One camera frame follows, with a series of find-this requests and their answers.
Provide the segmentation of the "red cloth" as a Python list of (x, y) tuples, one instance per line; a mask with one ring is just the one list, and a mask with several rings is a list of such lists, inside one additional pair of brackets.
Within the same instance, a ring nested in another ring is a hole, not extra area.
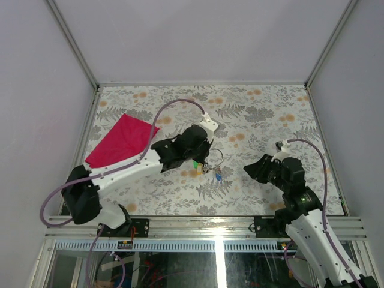
[(149, 134), (158, 127), (123, 114), (85, 159), (90, 168), (100, 168), (131, 158), (146, 148)]

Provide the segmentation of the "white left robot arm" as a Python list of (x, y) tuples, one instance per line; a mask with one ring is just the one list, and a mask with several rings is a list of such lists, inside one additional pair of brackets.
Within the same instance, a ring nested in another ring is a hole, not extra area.
[(61, 191), (73, 222), (97, 221), (117, 236), (128, 235), (131, 221), (127, 210), (107, 202), (106, 196), (140, 178), (179, 168), (188, 160), (205, 163), (217, 128), (214, 123), (194, 124), (174, 138), (157, 141), (136, 160), (129, 158), (93, 171), (83, 165), (75, 167)]

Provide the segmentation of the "floral table mat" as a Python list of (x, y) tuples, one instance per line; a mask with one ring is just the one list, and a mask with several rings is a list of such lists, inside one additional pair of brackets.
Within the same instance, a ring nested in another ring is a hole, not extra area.
[(202, 112), (218, 123), (207, 173), (186, 161), (108, 195), (131, 215), (272, 215), (284, 207), (281, 191), (254, 181), (244, 167), (274, 154), (275, 144), (286, 139), (293, 139), (292, 156), (301, 160), (306, 184), (326, 213), (346, 213), (303, 85), (102, 86), (96, 102), (82, 158), (86, 167), (123, 115), (155, 124), (156, 140), (181, 134)]

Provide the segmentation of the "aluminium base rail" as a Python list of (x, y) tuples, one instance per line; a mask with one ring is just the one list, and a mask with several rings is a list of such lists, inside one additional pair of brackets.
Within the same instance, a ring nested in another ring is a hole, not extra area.
[[(163, 240), (208, 240), (222, 236), (225, 240), (286, 239), (274, 228), (268, 228), (270, 216), (255, 222), (252, 216), (240, 217), (187, 217), (147, 216), (149, 220), (148, 239)], [(367, 234), (359, 217), (328, 217), (328, 223), (341, 241), (366, 241)], [(47, 239), (91, 239), (96, 236), (98, 223), (90, 221), (76, 225), (70, 222), (62, 227), (49, 227)]]

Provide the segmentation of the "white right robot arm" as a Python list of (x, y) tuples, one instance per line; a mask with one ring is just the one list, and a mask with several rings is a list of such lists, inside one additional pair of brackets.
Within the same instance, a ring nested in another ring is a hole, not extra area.
[(377, 287), (374, 277), (365, 276), (346, 253), (314, 191), (306, 185), (305, 171), (297, 158), (275, 160), (265, 154), (244, 166), (261, 184), (272, 184), (283, 193), (285, 207), (275, 212), (269, 230), (288, 236), (314, 271), (320, 287)]

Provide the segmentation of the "large silver keyring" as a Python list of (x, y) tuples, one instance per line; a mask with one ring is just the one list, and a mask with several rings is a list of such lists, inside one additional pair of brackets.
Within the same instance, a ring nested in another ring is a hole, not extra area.
[(218, 148), (211, 148), (206, 159), (210, 171), (218, 170), (224, 161), (224, 155)]

